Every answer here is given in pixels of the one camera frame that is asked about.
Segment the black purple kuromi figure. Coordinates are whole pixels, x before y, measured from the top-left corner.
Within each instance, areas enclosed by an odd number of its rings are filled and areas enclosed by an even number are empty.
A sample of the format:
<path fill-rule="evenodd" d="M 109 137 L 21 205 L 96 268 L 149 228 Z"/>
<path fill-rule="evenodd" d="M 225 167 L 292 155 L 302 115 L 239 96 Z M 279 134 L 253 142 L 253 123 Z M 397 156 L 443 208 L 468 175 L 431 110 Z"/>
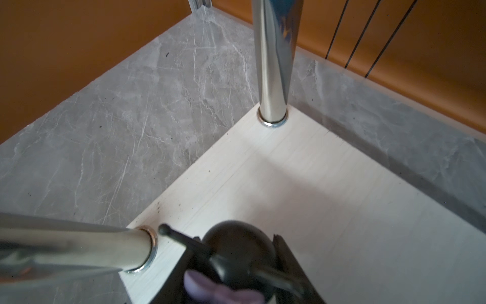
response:
<path fill-rule="evenodd" d="M 278 290 L 298 298 L 310 295 L 304 279 L 278 269 L 277 250 L 253 225 L 227 220 L 202 239 L 168 224 L 158 232 L 186 248 L 171 276 L 195 303 L 268 303 Z"/>

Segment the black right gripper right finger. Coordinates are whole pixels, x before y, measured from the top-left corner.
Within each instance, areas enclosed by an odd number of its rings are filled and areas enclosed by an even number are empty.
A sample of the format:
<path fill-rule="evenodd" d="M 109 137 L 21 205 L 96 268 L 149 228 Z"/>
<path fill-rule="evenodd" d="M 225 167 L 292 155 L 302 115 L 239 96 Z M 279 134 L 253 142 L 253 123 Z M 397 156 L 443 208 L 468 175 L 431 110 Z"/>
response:
<path fill-rule="evenodd" d="M 325 304 L 326 301 L 315 290 L 283 237 L 275 234 L 273 245 L 277 253 L 278 270 L 292 279 L 289 290 L 277 288 L 276 303 Z"/>

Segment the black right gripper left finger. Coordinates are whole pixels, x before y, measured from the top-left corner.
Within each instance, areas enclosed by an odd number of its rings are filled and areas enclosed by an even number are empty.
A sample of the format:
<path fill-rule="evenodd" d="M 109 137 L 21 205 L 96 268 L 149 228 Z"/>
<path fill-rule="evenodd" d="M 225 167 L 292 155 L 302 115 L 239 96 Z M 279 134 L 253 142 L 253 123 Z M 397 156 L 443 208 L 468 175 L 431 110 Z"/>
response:
<path fill-rule="evenodd" d="M 187 270 L 196 268 L 195 254 L 185 250 L 181 258 L 168 276 L 162 288 L 157 292 L 150 304 L 194 304 L 194 301 L 184 287 L 184 274 Z"/>

